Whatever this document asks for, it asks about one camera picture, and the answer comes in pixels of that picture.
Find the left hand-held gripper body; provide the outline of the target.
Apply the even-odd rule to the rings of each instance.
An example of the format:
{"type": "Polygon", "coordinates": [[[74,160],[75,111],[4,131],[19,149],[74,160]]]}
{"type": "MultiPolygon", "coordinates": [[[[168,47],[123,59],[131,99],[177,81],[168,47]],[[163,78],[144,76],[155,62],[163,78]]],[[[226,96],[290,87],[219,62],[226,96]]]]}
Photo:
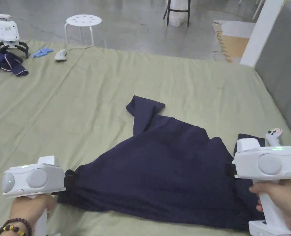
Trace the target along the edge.
{"type": "Polygon", "coordinates": [[[35,198],[65,191],[66,175],[54,156],[40,157],[36,164],[11,167],[4,172],[2,194],[6,197],[35,198]]]}

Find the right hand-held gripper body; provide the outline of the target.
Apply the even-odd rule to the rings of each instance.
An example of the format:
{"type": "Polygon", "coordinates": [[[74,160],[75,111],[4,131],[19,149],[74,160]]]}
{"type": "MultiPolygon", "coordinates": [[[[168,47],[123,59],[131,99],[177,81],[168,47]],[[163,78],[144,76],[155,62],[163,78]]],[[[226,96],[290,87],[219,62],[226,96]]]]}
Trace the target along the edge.
{"type": "MultiPolygon", "coordinates": [[[[254,138],[239,139],[232,161],[235,178],[279,182],[291,179],[291,146],[261,147],[254,138]]],[[[291,236],[281,210],[267,194],[259,194],[265,220],[249,221],[252,236],[291,236]]]]}

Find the person's left hand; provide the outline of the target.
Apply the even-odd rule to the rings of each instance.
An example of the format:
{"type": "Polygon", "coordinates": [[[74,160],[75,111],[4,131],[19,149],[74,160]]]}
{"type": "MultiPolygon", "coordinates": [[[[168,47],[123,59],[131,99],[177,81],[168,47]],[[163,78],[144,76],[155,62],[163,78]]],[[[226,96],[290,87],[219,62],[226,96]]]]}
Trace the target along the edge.
{"type": "Polygon", "coordinates": [[[26,220],[30,224],[33,234],[35,224],[44,211],[54,210],[56,204],[56,200],[50,195],[38,195],[33,199],[18,197],[12,202],[9,219],[21,218],[26,220]]]}

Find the person's right hand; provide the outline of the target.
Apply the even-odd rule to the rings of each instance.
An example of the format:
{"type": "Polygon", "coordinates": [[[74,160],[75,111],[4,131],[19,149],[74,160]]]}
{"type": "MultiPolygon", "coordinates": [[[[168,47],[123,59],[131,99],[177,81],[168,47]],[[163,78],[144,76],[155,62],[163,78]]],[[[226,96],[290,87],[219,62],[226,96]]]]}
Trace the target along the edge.
{"type": "Polygon", "coordinates": [[[291,179],[280,180],[279,183],[256,182],[249,190],[256,195],[268,194],[274,204],[282,211],[285,223],[291,230],[291,179]]]}

